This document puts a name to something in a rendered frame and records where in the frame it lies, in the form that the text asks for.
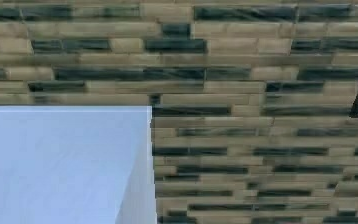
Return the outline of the pale blue cabinet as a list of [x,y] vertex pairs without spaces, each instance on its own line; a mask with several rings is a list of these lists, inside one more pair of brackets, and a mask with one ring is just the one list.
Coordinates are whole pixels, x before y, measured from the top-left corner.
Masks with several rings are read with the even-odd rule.
[[0,224],[157,224],[149,106],[0,106]]

